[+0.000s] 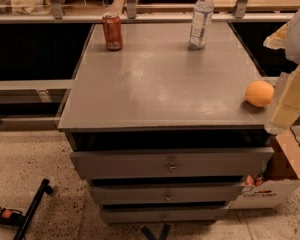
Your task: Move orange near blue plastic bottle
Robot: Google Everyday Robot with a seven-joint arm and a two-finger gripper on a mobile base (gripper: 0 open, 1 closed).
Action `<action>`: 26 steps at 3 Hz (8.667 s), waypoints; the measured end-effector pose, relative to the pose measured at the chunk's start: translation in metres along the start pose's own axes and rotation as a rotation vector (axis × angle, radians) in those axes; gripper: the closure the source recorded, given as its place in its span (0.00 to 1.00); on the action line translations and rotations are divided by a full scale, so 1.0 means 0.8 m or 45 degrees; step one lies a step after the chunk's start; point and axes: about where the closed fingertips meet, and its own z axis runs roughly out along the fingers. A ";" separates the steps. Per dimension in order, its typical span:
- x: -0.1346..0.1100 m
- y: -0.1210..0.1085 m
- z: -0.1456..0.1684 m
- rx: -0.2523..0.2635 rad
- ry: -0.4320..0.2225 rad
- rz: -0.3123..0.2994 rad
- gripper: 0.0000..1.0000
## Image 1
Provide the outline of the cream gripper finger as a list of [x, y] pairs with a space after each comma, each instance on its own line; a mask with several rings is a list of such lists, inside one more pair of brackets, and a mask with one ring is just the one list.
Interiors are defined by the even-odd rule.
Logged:
[[287, 76], [279, 93], [269, 123], [281, 129], [288, 129], [300, 117], [300, 65]]
[[284, 42], [287, 36], [288, 27], [289, 23], [282, 25], [278, 30], [264, 40], [263, 46], [273, 50], [284, 49]]

